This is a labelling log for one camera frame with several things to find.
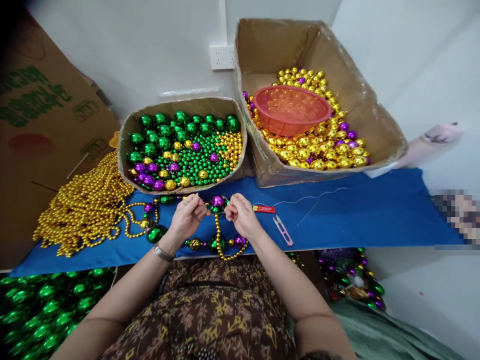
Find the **hand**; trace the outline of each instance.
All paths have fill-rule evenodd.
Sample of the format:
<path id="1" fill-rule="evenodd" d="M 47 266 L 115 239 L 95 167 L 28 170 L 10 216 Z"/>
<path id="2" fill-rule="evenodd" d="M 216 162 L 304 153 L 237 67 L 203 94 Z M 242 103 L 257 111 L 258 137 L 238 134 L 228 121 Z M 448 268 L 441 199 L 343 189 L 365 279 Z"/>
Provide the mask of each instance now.
<path id="1" fill-rule="evenodd" d="M 195 234 L 202 219 L 210 215 L 210 210 L 207 209 L 198 193 L 190 194 L 176 207 L 168 231 L 171 231 L 179 241 L 184 242 Z"/>
<path id="2" fill-rule="evenodd" d="M 230 198 L 230 203 L 225 208 L 225 217 L 233 222 L 238 233 L 248 241 L 254 240 L 265 232 L 252 209 L 252 204 L 240 193 Z"/>

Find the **cardboard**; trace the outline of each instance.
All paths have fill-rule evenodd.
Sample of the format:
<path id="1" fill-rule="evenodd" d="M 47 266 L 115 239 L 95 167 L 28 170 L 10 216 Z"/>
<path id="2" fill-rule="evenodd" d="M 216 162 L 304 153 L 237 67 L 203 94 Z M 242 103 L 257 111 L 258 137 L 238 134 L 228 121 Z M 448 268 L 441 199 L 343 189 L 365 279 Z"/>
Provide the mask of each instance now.
<path id="1" fill-rule="evenodd" d="M 217 118 L 223 119 L 229 114 L 235 114 L 240 121 L 240 131 L 242 134 L 242 148 L 238 165 L 230 175 L 224 177 L 218 183 L 202 186 L 179 187 L 173 191 L 147 191 L 143 187 L 134 183 L 133 179 L 128 174 L 128 170 L 132 167 L 132 164 L 127 161 L 127 153 L 134 151 L 134 147 L 129 141 L 129 134 L 143 132 L 143 126 L 139 122 L 139 118 L 142 114 L 153 116 L 156 113 L 163 113 L 172 118 L 175 112 L 178 110 L 184 111 L 189 116 L 194 114 L 199 114 L 200 116 L 212 114 Z M 140 109 L 127 117 L 120 130 L 118 168 L 123 179 L 142 193 L 153 195 L 190 194 L 210 189 L 223 182 L 242 179 L 246 176 L 252 176 L 253 174 L 250 168 L 250 163 L 248 161 L 244 163 L 246 148 L 247 130 L 245 126 L 245 119 L 240 111 L 239 105 L 235 100 L 226 97 L 199 97 L 186 100 L 169 101 L 154 106 L 144 107 L 143 109 Z"/>
<path id="2" fill-rule="evenodd" d="M 240 19 L 236 38 L 237 98 L 246 120 L 249 154 L 259 187 L 318 182 L 384 167 L 407 152 L 407 141 L 395 120 L 354 61 L 323 21 Z M 367 141 L 371 165 L 316 171 L 284 165 L 252 122 L 243 91 L 249 95 L 278 80 L 279 70 L 292 67 L 324 71 L 346 120 Z"/>
<path id="3" fill-rule="evenodd" d="M 0 269 L 35 245 L 38 217 L 56 191 L 112 151 L 120 124 L 91 85 L 27 14 L 0 76 Z"/>

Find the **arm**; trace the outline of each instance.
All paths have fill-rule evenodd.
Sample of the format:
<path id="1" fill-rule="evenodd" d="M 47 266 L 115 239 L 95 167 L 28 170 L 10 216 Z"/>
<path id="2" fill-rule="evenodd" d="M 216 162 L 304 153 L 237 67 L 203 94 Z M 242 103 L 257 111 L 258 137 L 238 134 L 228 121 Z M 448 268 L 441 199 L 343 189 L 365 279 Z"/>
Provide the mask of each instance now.
<path id="1" fill-rule="evenodd" d="M 178 204 L 170 229 L 158 246 L 167 254 L 175 255 L 208 215 L 210 211 L 202 199 L 197 194 L 190 195 Z M 153 248 L 149 250 L 93 307 L 51 359 L 96 359 L 148 304 L 169 265 Z"/>
<path id="2" fill-rule="evenodd" d="M 231 197 L 227 220 L 250 241 L 263 268 L 295 320 L 298 355 L 315 350 L 357 359 L 342 325 L 308 277 L 280 250 L 260 225 L 250 202 L 241 194 Z"/>

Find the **woman's right hand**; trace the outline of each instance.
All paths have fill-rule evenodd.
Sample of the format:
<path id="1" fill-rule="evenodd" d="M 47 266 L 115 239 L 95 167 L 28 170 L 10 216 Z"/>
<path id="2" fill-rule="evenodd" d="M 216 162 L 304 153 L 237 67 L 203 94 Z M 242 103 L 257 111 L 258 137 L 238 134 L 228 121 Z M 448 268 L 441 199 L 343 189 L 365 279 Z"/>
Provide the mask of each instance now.
<path id="1" fill-rule="evenodd" d="M 238 233 L 248 241 L 252 241 L 264 232 L 252 204 L 240 193 L 230 198 L 230 203 L 225 208 L 225 217 L 233 222 Z"/>

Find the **white wall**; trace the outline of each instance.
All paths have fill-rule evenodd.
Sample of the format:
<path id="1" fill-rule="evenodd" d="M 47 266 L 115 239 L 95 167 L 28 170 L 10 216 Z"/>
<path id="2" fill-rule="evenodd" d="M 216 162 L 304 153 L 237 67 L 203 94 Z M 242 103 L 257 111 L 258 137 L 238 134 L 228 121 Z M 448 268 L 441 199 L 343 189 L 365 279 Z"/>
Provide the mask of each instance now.
<path id="1" fill-rule="evenodd" d="M 237 18 L 323 19 L 341 0 L 227 0 L 229 43 Z M 219 0 L 48 0 L 29 7 L 68 59 L 130 113 L 158 94 L 221 88 L 234 96 L 232 71 L 213 72 L 209 45 L 221 45 Z"/>
<path id="2" fill-rule="evenodd" d="M 420 163 L 430 191 L 480 200 L 480 11 L 474 0 L 343 0 L 333 30 L 407 140 L 438 123 L 465 135 Z M 480 352 L 480 256 L 433 248 L 372 248 L 391 315 L 434 334 L 467 359 Z"/>

